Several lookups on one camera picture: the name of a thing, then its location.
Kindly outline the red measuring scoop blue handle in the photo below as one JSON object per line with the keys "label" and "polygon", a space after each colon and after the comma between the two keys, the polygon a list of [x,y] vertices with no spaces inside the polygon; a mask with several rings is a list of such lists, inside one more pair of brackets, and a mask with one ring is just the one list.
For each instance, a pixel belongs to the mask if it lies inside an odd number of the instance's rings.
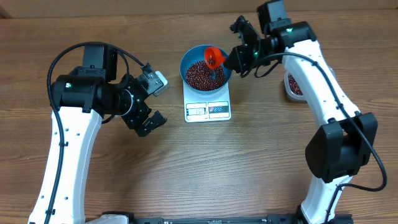
{"label": "red measuring scoop blue handle", "polygon": [[219,67],[226,60],[226,57],[223,55],[222,51],[217,47],[210,46],[205,49],[205,62],[210,56],[216,59],[216,68]]}

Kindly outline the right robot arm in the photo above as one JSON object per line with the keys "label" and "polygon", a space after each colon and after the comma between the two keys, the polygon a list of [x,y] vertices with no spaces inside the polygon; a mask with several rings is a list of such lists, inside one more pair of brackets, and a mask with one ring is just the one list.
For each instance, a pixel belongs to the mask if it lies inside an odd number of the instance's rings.
{"label": "right robot arm", "polygon": [[377,120],[364,114],[346,96],[323,58],[309,23],[292,22],[282,1],[268,1],[257,9],[261,28],[243,16],[230,29],[241,45],[224,62],[242,77],[261,66],[282,64],[297,82],[309,105],[317,131],[305,149],[312,179],[305,200],[294,215],[269,215],[268,223],[351,223],[351,215],[336,215],[338,199],[351,179],[375,152]]}

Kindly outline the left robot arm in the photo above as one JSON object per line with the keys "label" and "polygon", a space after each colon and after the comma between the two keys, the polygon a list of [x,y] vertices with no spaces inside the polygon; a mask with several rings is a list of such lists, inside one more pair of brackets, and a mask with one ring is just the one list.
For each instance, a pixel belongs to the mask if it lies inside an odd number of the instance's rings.
{"label": "left robot arm", "polygon": [[84,223],[85,187],[93,145],[100,127],[119,116],[144,137],[165,124],[145,103],[169,86],[149,64],[138,77],[117,80],[118,59],[132,55],[104,42],[83,42],[83,63],[56,79],[47,77],[52,107],[52,139],[44,179],[29,223]]}

